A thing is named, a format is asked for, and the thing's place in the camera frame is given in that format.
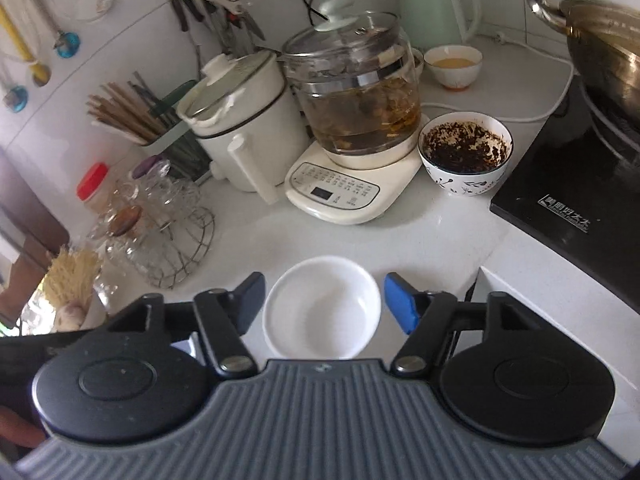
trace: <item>silver screw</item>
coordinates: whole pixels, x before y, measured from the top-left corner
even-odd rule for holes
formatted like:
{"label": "silver screw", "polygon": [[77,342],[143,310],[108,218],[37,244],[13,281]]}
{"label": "silver screw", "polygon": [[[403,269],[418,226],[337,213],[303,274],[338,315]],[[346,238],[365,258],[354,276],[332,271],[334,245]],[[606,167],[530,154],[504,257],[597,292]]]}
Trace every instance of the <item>silver screw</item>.
{"label": "silver screw", "polygon": [[244,355],[232,355],[231,357],[227,357],[222,359],[220,363],[220,368],[222,368],[225,372],[244,372],[253,366],[254,362],[251,361],[248,357]]}
{"label": "silver screw", "polygon": [[396,361],[396,370],[405,374],[412,374],[424,370],[427,363],[417,355],[405,355]]}

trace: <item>gray ribbed surface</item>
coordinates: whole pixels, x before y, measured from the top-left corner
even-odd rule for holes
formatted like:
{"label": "gray ribbed surface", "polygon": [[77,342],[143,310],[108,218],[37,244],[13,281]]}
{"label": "gray ribbed surface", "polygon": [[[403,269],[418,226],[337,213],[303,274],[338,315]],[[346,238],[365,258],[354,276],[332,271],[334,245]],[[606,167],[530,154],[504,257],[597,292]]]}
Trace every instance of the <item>gray ribbed surface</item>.
{"label": "gray ribbed surface", "polygon": [[92,448],[50,439],[21,460],[29,479],[619,479],[594,439],[547,450],[497,444],[452,421],[430,388],[378,361],[270,362],[223,383],[197,418],[162,439]]}

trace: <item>red lid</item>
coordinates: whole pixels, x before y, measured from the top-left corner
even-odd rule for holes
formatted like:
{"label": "red lid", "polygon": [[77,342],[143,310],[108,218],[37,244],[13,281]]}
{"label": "red lid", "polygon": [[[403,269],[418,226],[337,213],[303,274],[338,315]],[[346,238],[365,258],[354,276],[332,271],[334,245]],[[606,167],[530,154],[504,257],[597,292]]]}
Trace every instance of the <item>red lid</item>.
{"label": "red lid", "polygon": [[109,168],[104,162],[96,162],[89,168],[82,177],[80,184],[76,188],[76,195],[83,202],[94,194],[95,190],[100,187],[100,184],[109,173]]}

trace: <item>chopsticks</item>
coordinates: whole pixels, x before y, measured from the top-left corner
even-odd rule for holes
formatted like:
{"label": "chopsticks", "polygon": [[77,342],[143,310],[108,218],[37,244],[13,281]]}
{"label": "chopsticks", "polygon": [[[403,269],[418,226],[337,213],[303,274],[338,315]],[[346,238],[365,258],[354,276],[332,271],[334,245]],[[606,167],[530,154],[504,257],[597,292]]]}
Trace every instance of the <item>chopsticks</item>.
{"label": "chopsticks", "polygon": [[89,95],[87,113],[97,120],[94,122],[108,126],[105,130],[116,134],[115,129],[121,137],[137,144],[152,143],[167,130],[167,125],[149,113],[138,95],[130,94],[116,83],[107,83],[100,88],[111,99]]}

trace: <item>stainless steel pot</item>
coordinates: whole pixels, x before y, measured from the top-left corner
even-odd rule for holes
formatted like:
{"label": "stainless steel pot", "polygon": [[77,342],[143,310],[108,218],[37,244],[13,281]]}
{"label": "stainless steel pot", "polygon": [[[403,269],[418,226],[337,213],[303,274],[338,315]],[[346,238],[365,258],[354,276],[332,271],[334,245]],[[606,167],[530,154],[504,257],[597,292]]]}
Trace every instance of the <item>stainless steel pot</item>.
{"label": "stainless steel pot", "polygon": [[640,12],[607,0],[527,0],[532,12],[566,36],[590,89],[611,99],[640,127]]}

